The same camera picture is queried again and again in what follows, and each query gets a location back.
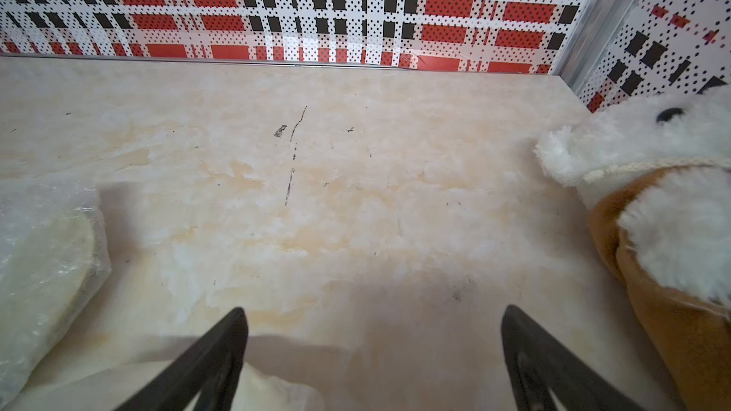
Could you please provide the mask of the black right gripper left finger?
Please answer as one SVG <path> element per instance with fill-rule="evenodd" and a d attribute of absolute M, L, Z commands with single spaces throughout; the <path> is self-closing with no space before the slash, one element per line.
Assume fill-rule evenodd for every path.
<path fill-rule="evenodd" d="M 245 311 L 236 307 L 120 410 L 230 410 L 249 340 Z"/>

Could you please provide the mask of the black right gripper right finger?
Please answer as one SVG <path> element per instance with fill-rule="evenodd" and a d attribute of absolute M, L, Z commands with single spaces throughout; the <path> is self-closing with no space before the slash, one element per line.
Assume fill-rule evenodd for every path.
<path fill-rule="evenodd" d="M 636 410 L 521 308 L 510 304 L 501 321 L 504 361 L 519 410 Z"/>

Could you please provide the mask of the clear bubble wrap sheet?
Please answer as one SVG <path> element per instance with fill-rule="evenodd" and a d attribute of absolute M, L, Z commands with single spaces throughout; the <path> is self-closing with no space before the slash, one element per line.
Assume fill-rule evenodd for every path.
<path fill-rule="evenodd" d="M 96 188 L 1 186 L 1 405 L 64 338 L 112 273 Z"/>

